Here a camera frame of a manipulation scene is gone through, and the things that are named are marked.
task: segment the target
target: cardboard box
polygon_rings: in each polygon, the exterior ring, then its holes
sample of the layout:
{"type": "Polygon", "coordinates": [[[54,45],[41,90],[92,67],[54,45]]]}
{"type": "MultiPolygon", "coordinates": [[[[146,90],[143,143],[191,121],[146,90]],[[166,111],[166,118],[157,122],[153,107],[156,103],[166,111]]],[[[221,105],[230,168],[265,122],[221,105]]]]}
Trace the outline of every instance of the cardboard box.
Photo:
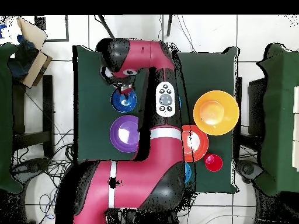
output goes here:
{"type": "Polygon", "coordinates": [[[18,25],[24,38],[32,42],[35,48],[39,50],[37,57],[29,69],[28,75],[20,81],[30,88],[32,85],[36,86],[40,82],[52,58],[40,51],[47,38],[47,34],[44,31],[21,17],[18,17],[18,25]]]}

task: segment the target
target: white tile floor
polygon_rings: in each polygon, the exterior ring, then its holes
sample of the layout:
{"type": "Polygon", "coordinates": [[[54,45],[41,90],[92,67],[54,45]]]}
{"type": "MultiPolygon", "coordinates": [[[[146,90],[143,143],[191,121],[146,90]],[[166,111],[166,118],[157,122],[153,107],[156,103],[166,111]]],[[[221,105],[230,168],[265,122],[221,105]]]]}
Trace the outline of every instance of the white tile floor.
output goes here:
{"type": "MultiPolygon", "coordinates": [[[[24,16],[33,21],[32,16],[24,16]]],[[[61,17],[46,16],[49,29],[64,27],[61,17]]],[[[106,21],[116,37],[156,40],[161,24],[160,15],[124,15],[107,16],[106,21]]],[[[218,53],[227,47],[238,46],[239,76],[243,77],[242,87],[242,125],[248,125],[248,96],[249,81],[263,77],[263,72],[255,64],[262,60],[263,53],[269,43],[283,43],[291,50],[299,49],[299,17],[283,15],[175,15],[172,21],[171,35],[166,36],[168,15],[164,16],[164,41],[173,42],[182,52],[191,51],[191,46],[182,32],[186,24],[192,37],[193,47],[199,52],[218,53]]],[[[69,42],[45,43],[42,51],[53,57],[53,61],[46,70],[46,75],[53,76],[54,84],[54,119],[59,131],[55,129],[56,142],[60,133],[67,133],[73,129],[73,71],[72,45],[83,45],[92,50],[102,38],[108,37],[104,27],[95,20],[94,16],[68,16],[69,42]]],[[[28,89],[30,97],[42,107],[42,82],[37,87],[28,89]]],[[[42,113],[26,97],[25,110],[26,132],[41,131],[42,113]]],[[[73,132],[70,132],[64,142],[71,143],[73,132]]],[[[61,152],[55,158],[62,159],[61,152]]],[[[41,146],[30,147],[25,159],[43,157],[41,146]]],[[[235,176],[235,184],[239,192],[231,194],[200,194],[195,206],[188,215],[180,217],[181,224],[253,224],[255,216],[255,195],[251,185],[244,184],[239,175],[235,176]]],[[[42,174],[34,178],[27,189],[26,209],[30,219],[39,222],[44,213],[38,206],[40,196],[53,192],[52,181],[42,174]]],[[[43,197],[43,210],[48,203],[43,197]]],[[[54,224],[54,220],[47,219],[42,224],[54,224]]]]}

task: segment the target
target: white stripe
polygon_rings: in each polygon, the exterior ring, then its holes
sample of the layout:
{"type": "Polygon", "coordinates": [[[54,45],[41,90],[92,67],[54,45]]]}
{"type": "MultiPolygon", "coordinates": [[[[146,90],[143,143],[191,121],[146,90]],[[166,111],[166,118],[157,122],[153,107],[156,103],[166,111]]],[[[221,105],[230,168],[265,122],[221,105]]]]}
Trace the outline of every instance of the white stripe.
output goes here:
{"type": "MultiPolygon", "coordinates": [[[[116,177],[116,161],[111,161],[111,169],[110,169],[110,178],[116,177]]],[[[111,188],[109,186],[109,192],[108,192],[108,207],[114,208],[114,197],[115,197],[115,188],[111,188]]]]}
{"type": "Polygon", "coordinates": [[[176,128],[162,127],[151,130],[151,139],[154,138],[176,138],[182,140],[181,131],[176,128]]]}

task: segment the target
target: purple bowl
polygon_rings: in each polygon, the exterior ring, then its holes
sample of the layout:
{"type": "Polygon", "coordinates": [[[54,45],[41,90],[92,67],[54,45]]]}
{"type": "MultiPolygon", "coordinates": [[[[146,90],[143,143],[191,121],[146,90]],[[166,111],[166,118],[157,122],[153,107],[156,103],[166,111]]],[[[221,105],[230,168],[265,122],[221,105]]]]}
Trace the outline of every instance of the purple bowl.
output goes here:
{"type": "Polygon", "coordinates": [[[138,118],[133,115],[119,117],[111,125],[110,140],[119,151],[135,152],[138,146],[138,118]]]}

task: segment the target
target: dark green tablecloth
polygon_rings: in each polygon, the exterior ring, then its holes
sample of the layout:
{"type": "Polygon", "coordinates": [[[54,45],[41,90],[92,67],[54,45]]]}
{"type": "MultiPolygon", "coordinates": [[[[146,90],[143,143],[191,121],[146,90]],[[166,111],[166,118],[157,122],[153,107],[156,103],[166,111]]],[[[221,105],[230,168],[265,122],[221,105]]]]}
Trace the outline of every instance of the dark green tablecloth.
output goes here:
{"type": "MultiPolygon", "coordinates": [[[[101,61],[96,52],[78,46],[79,73],[79,130],[78,158],[82,159],[131,159],[133,153],[121,153],[110,142],[109,129],[118,117],[122,116],[113,109],[110,97],[113,86],[106,85],[99,75],[101,61]]],[[[196,100],[210,90],[223,90],[234,94],[234,59],[238,49],[230,48],[225,53],[182,53],[179,58],[185,78],[187,97],[193,121],[193,107],[196,100]]],[[[138,116],[145,71],[137,75],[135,82],[138,104],[130,113],[138,116]]],[[[178,78],[179,94],[182,99],[182,121],[188,124],[186,100],[182,82],[178,78]]],[[[232,133],[222,136],[208,136],[208,152],[218,154],[223,159],[223,167],[213,173],[206,169],[202,160],[196,162],[197,192],[235,193],[231,184],[232,133]]],[[[194,171],[190,183],[194,181],[194,171]]]]}
{"type": "Polygon", "coordinates": [[[267,90],[263,97],[265,139],[261,163],[266,172],[255,183],[267,195],[281,191],[299,193],[299,172],[292,167],[294,87],[299,86],[299,52],[271,44],[260,65],[267,90]]]}
{"type": "Polygon", "coordinates": [[[20,193],[23,187],[9,173],[12,163],[13,112],[12,75],[7,62],[17,50],[10,43],[0,45],[0,189],[15,194],[20,193]]]}

